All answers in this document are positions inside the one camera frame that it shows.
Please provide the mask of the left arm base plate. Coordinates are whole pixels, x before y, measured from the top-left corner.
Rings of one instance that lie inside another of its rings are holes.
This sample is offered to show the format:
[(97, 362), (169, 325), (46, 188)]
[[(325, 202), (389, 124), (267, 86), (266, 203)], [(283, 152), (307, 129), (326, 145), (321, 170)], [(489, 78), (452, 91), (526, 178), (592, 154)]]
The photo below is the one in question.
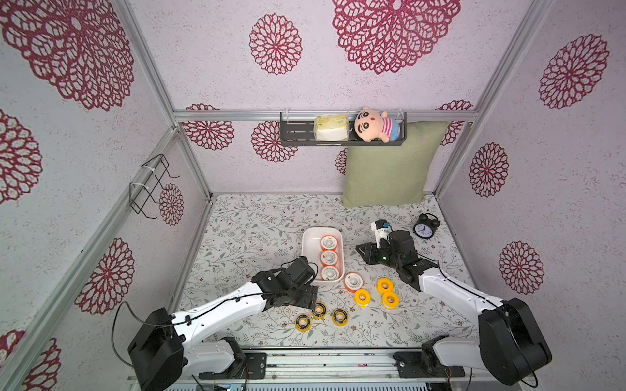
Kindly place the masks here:
[(266, 377), (266, 370), (266, 353), (245, 353), (243, 359), (237, 359), (225, 371), (221, 373), (201, 372), (198, 379), (202, 381), (263, 380)]

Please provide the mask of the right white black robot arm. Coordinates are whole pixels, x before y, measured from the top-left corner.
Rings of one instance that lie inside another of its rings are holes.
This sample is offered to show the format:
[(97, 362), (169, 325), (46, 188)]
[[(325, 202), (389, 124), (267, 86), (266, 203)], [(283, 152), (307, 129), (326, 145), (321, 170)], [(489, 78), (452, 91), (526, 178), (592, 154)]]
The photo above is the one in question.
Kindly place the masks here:
[(415, 290), (439, 299), (478, 328), (474, 339), (449, 335), (422, 345), (426, 371), (464, 367), (488, 371), (500, 383), (512, 386), (551, 363), (553, 355), (530, 307), (517, 298), (503, 300), (481, 293), (443, 272), (438, 262), (420, 256), (414, 247), (360, 244), (356, 247), (368, 265), (384, 265)]

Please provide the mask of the white plastic storage box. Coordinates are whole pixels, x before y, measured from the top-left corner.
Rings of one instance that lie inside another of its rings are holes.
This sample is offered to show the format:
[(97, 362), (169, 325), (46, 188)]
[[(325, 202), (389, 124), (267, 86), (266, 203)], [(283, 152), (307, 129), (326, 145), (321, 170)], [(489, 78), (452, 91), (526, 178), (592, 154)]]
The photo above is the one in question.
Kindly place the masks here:
[[(335, 265), (340, 272), (340, 278), (335, 281), (324, 281), (321, 278), (321, 272), (324, 268), (324, 265), (320, 261), (320, 256), (323, 252), (320, 246), (320, 240), (323, 236), (335, 236), (339, 240), (339, 245), (337, 250), (335, 251), (339, 256), (339, 261)], [(342, 233), (335, 228), (327, 227), (327, 226), (317, 226), (306, 229), (303, 233), (302, 237), (302, 252), (301, 255), (307, 257), (310, 262), (314, 262), (319, 267), (319, 271), (313, 283), (320, 284), (331, 284), (331, 283), (342, 283), (345, 277), (345, 262), (344, 262), (344, 251), (343, 251), (343, 238)]]

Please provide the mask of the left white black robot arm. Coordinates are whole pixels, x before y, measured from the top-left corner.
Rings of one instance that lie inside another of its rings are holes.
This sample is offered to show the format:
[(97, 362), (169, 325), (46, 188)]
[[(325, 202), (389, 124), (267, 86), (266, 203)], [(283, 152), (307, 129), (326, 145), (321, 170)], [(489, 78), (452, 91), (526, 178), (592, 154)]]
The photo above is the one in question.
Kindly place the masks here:
[(227, 295), (187, 311), (153, 311), (127, 348), (142, 390), (165, 390), (181, 378), (241, 379), (246, 354), (233, 337), (205, 343), (225, 327), (274, 307), (312, 310), (319, 288), (285, 272), (261, 272)]

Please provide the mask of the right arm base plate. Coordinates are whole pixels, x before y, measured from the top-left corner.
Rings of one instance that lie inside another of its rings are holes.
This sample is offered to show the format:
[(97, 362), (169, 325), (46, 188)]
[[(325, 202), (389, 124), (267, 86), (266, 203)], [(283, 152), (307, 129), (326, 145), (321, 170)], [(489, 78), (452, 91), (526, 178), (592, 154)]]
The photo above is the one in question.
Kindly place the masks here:
[(463, 378), (466, 372), (463, 367), (447, 367), (439, 361), (435, 355), (436, 342), (443, 340), (448, 335), (435, 337), (422, 344), (420, 350), (396, 351), (392, 358), (398, 368), (399, 377), (408, 378)]

